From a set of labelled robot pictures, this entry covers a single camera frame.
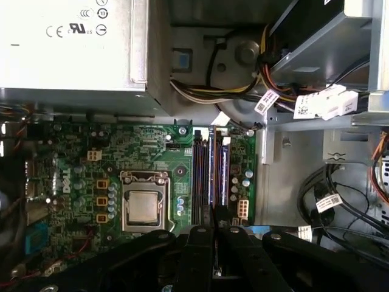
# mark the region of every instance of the screw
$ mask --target screw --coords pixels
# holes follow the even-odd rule
[[[274,240],[281,240],[280,234],[273,233],[270,235],[270,237],[271,237],[271,239],[274,239]]]
[[[178,129],[178,133],[180,133],[180,135],[185,135],[187,133],[187,129],[185,127],[180,127],[180,129]]]
[[[254,131],[254,130],[248,130],[248,131],[246,132],[246,135],[247,135],[248,137],[254,137],[255,131]]]
[[[232,233],[239,233],[239,228],[232,227],[232,228],[230,228],[230,232],[232,232]]]
[[[53,126],[53,129],[54,129],[54,131],[61,131],[61,129],[62,129],[62,126],[61,125],[54,125]]]
[[[50,285],[42,288],[40,292],[58,292],[58,286],[57,285]]]

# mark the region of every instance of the white label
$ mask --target white label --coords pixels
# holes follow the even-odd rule
[[[260,113],[262,116],[266,114],[269,108],[277,101],[280,96],[273,90],[269,89],[262,96],[261,100],[255,106],[255,111]]]
[[[342,203],[343,201],[338,193],[326,196],[324,199],[321,199],[319,202],[316,203],[317,212],[323,213],[325,210],[338,206]]]
[[[315,98],[313,94],[297,97],[293,115],[294,119],[315,118],[316,110],[314,104],[312,103],[312,98]]]
[[[230,122],[230,119],[228,115],[221,111],[211,125],[225,127]]]
[[[307,242],[312,242],[312,228],[311,225],[308,226],[299,226],[298,227],[298,237],[306,240]]]

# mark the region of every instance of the wire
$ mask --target wire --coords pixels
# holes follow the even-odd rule
[[[351,73],[357,71],[358,69],[362,68],[363,66],[367,65],[370,62],[370,54],[362,57],[361,59],[355,61],[353,64],[348,66],[342,73],[339,74],[338,77],[335,78],[333,82],[329,86],[332,86],[340,81],[342,81],[344,78],[349,76]]]

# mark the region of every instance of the motherboard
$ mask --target motherboard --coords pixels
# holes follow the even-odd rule
[[[195,178],[205,174],[198,170],[210,170],[204,162],[210,142],[196,137],[196,129],[29,125],[27,139],[36,142],[36,158],[26,164],[26,197],[30,204],[44,202],[46,214],[29,223],[26,254],[39,252],[49,275],[149,231],[178,234],[197,224]],[[249,224],[255,213],[255,136],[239,128],[216,130],[223,135],[220,153],[228,150],[214,157],[220,157],[215,172],[223,181],[215,190],[225,194],[219,202],[228,206],[233,224]],[[211,198],[203,203],[212,204]]]

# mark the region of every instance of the red wire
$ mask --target red wire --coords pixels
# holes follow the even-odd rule
[[[88,233],[87,236],[88,236],[88,237],[87,237],[87,239],[86,239],[84,245],[83,245],[75,254],[68,255],[68,256],[65,257],[65,259],[73,259],[73,258],[75,258],[76,256],[78,256],[79,254],[81,254],[81,253],[84,251],[84,249],[86,249],[86,247],[88,246],[88,243],[89,243],[89,242],[91,241],[91,239],[93,238],[93,233],[92,233],[92,231],[89,231],[89,233]],[[50,266],[53,265],[54,263],[58,262],[58,261],[60,261],[60,259],[54,261],[52,264],[50,264]],[[26,276],[23,276],[23,277],[21,277],[21,278],[18,278],[17,280],[12,280],[12,281],[9,281],[9,282],[6,282],[6,283],[0,283],[0,288],[1,288],[1,287],[9,287],[9,286],[11,286],[11,285],[17,283],[17,282],[20,281],[20,280],[27,279],[27,278],[31,278],[31,277],[35,277],[35,276],[38,276],[38,275],[39,275],[39,274],[38,274],[38,271],[32,272],[31,274],[28,274],[28,275],[26,275]]]

